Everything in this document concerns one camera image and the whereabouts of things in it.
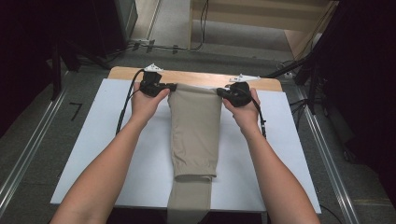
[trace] beige pants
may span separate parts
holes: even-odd
[[[219,155],[221,98],[216,90],[177,84],[168,100],[172,114],[174,182],[168,223],[196,224],[210,209]]]

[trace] forearm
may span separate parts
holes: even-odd
[[[131,119],[113,141],[91,162],[67,192],[52,223],[76,221],[106,223],[117,200],[146,123]],[[59,214],[69,214],[67,220]]]
[[[318,223],[303,187],[259,129],[246,129],[242,133],[247,139],[262,198],[274,223]]]

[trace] hand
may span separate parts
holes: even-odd
[[[256,100],[257,104],[260,104],[259,96],[255,89],[250,89],[250,94],[254,100]],[[234,107],[230,101],[227,99],[223,99],[224,106],[233,113],[233,118],[235,119],[238,126],[241,128],[242,133],[244,130],[251,129],[252,127],[258,127],[258,116],[259,112],[257,111],[256,106],[254,106],[253,102],[248,103],[247,105],[241,107]]]
[[[134,84],[134,91],[139,90],[140,83]],[[132,97],[132,116],[131,119],[140,120],[147,124],[149,119],[154,115],[160,101],[169,94],[170,90],[160,91],[156,97],[147,96],[141,91],[137,91]]]

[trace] finger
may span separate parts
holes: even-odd
[[[140,82],[134,83],[134,91],[137,91],[140,89]]]
[[[228,101],[227,99],[223,99],[223,103],[224,103],[224,106],[225,106],[228,110],[230,110],[231,112],[233,112],[233,110],[235,109],[235,107],[233,107],[233,105],[231,104],[230,101]]]
[[[251,97],[253,97],[253,99],[257,102],[257,104],[260,104],[259,95],[257,94],[256,89],[251,88],[250,94],[251,94]]]
[[[155,97],[155,99],[159,103],[161,100],[163,100],[163,98],[165,98],[169,94],[169,92],[170,92],[169,89],[161,90],[160,93],[158,93],[158,95]]]

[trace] metal rail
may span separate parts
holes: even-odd
[[[154,15],[151,18],[151,23],[149,24],[149,28],[148,28],[148,34],[146,36],[147,40],[151,39],[152,30],[154,28],[155,21],[157,20],[158,13],[160,12],[160,6],[161,6],[162,2],[163,2],[163,0],[158,0],[157,6],[155,7]]]
[[[305,91],[302,87],[297,88],[297,94],[300,99],[306,99]],[[359,224],[359,218],[356,214],[355,208],[352,201],[349,198],[347,188],[342,180],[338,169],[332,159],[332,153],[326,143],[326,140],[320,129],[317,116],[312,115],[309,109],[305,109],[305,116],[308,120],[309,127],[311,128],[312,134],[314,135],[315,141],[318,145],[318,151],[323,160],[324,166],[326,168],[327,174],[329,175],[330,181],[332,183],[332,188],[334,189],[337,201],[340,204],[341,211],[344,214],[344,218],[347,224]]]
[[[51,125],[53,118],[55,117],[60,105],[62,104],[62,101],[64,100],[64,96],[67,92],[71,79],[71,75],[68,73],[69,72],[66,72],[64,75],[64,88],[58,97],[49,103],[29,142],[18,158],[18,161],[15,163],[11,173],[8,175],[7,180],[0,188],[0,218],[5,213],[12,196],[17,190],[18,185],[21,183],[21,180],[27,168],[29,167],[29,164],[33,160],[35,153],[41,144],[41,140],[44,138],[47,129]]]

